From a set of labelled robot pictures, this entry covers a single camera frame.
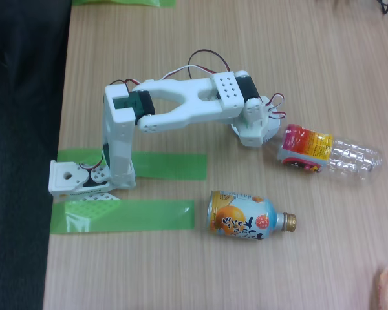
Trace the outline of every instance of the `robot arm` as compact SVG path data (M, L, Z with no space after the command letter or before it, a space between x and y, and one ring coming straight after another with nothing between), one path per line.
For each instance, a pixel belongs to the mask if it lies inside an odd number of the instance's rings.
M175 101L179 106L155 115L152 99ZM75 163L52 161L49 191L56 198L66 200L114 188L133 188L136 183L131 149L135 125L142 132L152 133L221 121L232 124L241 143L248 147L261 146L280 126L278 119L269 118L273 106L268 106L266 97L260 97L245 71L187 81L151 80L132 92L125 84L109 85L103 100L103 156L107 165L83 171Z

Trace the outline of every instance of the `bottle cap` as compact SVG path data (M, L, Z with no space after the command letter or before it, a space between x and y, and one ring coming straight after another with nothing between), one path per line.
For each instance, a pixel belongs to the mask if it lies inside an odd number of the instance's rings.
M296 215L283 213L285 216L285 221L283 222L282 231L294 232L296 229Z

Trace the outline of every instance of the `green tape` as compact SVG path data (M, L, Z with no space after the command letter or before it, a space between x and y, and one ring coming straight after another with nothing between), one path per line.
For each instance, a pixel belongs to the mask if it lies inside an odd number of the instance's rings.
M193 229L193 200L67 201L52 208L51 234Z
M73 161L94 165L102 156L101 149L66 149L58 152L58 161ZM132 161L136 176L168 180L205 180L207 178L206 154L176 154L133 152Z
M161 7L175 6L176 0L73 0L72 5L84 5L85 3L114 2L122 5L150 5Z

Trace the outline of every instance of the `wire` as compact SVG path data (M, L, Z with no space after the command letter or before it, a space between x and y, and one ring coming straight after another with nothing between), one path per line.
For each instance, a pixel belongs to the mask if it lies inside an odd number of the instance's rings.
M212 54L216 55L216 56L217 56L218 58L220 58L221 61L224 63L224 66L226 66L227 72L230 71L230 67L229 67L228 64L227 64L227 61L225 61L224 58L221 57L221 55L220 55L219 53L216 53L216 52L214 52L213 50L208 50L208 49L206 49L206 48L203 48L203 49L201 49L201 50L196 50L194 53L192 53L192 55L191 55L191 56L189 57L189 59L188 59L188 65L189 65L189 63L191 62L191 58L193 58L193 56L194 56L195 54L198 54L198 53L200 53L200 52L209 52L209 53L212 53ZM193 78L191 77L191 71L190 71L189 67L188 67L188 75L189 75L189 78L190 78L190 79L193 79Z
M272 112L271 114L276 114L276 115L280 115L278 118L274 118L273 116L269 116L269 118L272 118L272 119L282 119L282 118L285 118L286 117L286 113L284 112Z
M277 107L280 107L280 106L283 104L283 102L285 102L285 97L284 97L284 95L281 94L280 92L276 92L276 93L272 96L272 98L269 100L269 102L266 103L266 107L268 107L269 105L271 105L276 97L280 97L280 98L281 98L281 101L280 101L280 103L279 103L278 105L275 105L275 106L271 107L271 108L269 109L269 112L271 112L273 109L275 109L275 108L277 108ZM279 115L278 118L274 118L273 116L269 116L269 118L272 118L272 119L282 119L282 118L285 118L285 117L286 117L286 113L280 112L280 111L273 111L273 112L271 112L270 114Z
M185 69L185 68L190 68L190 67L195 67L195 68L198 68L200 70L203 70L207 73L210 73L210 74L214 74L215 72L210 70L210 69L207 69L207 68L204 68L203 66L198 66L198 65L185 65L181 68L178 68L174 71L171 71L170 73L167 73L165 76L163 76L161 79L166 79L166 78L169 78L170 76L172 76L173 74L176 74L177 72L181 71L182 69Z
M126 84L127 82L132 82L132 83L134 83L135 85L139 85L139 84L141 84L141 82L139 82L139 80L137 80L137 79L126 79L125 81L124 81L124 83Z
M382 13L388 13L388 3L384 3L382 0L377 0L377 2L381 5Z
M121 79L116 79L115 81L113 81L112 83L110 83L110 85L115 84L115 83L117 83L117 82L125 83L125 81L122 81Z
M271 110L271 109L274 109L274 108L276 108L276 107L278 107L278 106L280 106L280 105L282 105L283 104L283 102L285 101L285 97L284 97L284 95L282 95L280 92L276 92L273 96L272 96L272 98L270 98L270 100L269 100L269 102L268 103L266 103L266 107L268 107L269 105L271 105L272 104L272 102L273 102L273 100L276 98L276 97L280 97L280 98L282 98L282 101L278 104L278 105L276 105L275 107L273 107L273 108L270 108L269 110Z
M100 160L95 166L93 166L93 167L91 167L91 168L86 168L86 167L82 166L83 163L80 163L80 164L79 164L79 167L81 167L82 169L85 169L85 170L87 170L88 172L90 172L90 171L92 171L93 169L98 168L98 167L101 165L102 161L103 161L103 155L102 155L101 160Z

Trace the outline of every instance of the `table surface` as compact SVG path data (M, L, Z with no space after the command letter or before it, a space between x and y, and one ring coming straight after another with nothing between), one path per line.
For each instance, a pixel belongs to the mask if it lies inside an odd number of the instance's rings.
M288 123L381 149L378 180L347 187L284 167L220 123L136 131L134 150L206 153L207 180L137 178L113 194L195 200L197 229L50 236L44 308L375 309L388 264L388 14L373 0L74 7L59 148L101 147L111 81L158 79L200 48L247 70L261 94L282 92ZM209 54L194 62L224 69ZM156 102L159 112L173 107ZM270 198L296 214L296 231L261 242L200 231L216 189Z

